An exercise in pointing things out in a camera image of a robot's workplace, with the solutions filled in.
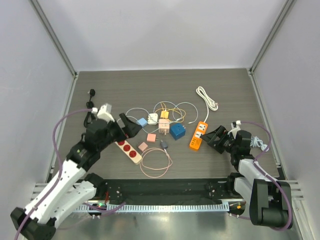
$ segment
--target blue cube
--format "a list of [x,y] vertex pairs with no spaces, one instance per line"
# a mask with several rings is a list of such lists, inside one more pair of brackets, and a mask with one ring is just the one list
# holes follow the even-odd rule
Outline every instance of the blue cube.
[[145,120],[144,118],[140,118],[138,121],[136,121],[136,123],[141,125],[142,127],[148,124],[147,120]]
[[174,140],[178,140],[186,134],[186,129],[181,123],[177,123],[173,126],[170,126],[170,134]]

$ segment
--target orange power strip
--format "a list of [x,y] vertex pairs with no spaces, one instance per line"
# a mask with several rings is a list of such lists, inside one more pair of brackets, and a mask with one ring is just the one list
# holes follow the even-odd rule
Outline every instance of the orange power strip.
[[198,123],[198,126],[196,127],[192,140],[189,144],[189,148],[191,148],[194,151],[198,151],[202,142],[202,139],[200,138],[201,135],[206,133],[206,130],[208,128],[208,124],[206,124],[203,121],[200,121]]

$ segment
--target white backdrop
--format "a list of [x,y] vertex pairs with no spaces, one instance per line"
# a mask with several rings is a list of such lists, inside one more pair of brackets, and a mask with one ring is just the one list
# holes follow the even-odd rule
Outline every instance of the white backdrop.
[[320,239],[320,1],[296,1],[256,70],[284,169]]
[[251,67],[285,0],[39,0],[77,71]]
[[10,213],[43,183],[72,75],[29,1],[0,7],[0,235],[14,238]]

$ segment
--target pink block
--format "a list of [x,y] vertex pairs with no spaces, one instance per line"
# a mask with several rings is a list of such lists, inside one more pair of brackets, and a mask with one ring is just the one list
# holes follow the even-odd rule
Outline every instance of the pink block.
[[155,143],[156,142],[156,136],[153,133],[149,133],[148,136],[146,137],[146,141],[149,143]]
[[141,143],[141,144],[138,146],[138,148],[139,148],[142,152],[143,152],[144,150],[146,150],[147,147],[148,147],[148,145],[147,145],[145,142]]

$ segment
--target white cable track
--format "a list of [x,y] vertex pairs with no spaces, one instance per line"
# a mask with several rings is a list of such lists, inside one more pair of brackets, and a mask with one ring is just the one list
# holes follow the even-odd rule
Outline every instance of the white cable track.
[[[107,205],[107,210],[112,210],[118,205]],[[124,205],[117,213],[180,213],[180,212],[228,212],[229,203],[223,202],[216,205]],[[73,213],[98,213],[96,210],[89,210],[88,206],[81,205]]]

